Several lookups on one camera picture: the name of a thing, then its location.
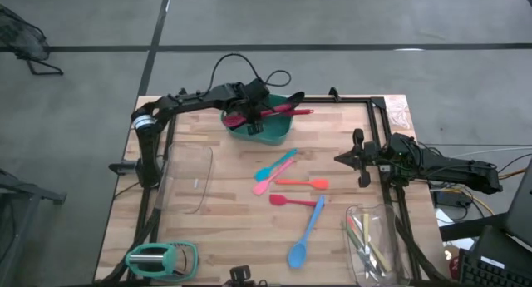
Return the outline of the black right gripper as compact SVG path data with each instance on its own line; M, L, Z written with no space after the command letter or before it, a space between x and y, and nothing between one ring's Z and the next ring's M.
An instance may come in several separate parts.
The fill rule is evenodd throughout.
M352 139L354 147L352 151L335 156L336 162L360 171L358 184L361 188L368 187L371 183L371 176L367 171L367 166L374 166L379 152L375 141L364 141L364 132L357 128L354 130Z

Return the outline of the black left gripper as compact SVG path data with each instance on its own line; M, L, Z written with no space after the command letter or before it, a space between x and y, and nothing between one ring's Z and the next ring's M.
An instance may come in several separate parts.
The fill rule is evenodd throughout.
M248 125L249 135L257 135L264 130L260 107L268 98L269 89L262 79L254 79L249 84L236 86L239 98L226 109L226 126L231 130Z

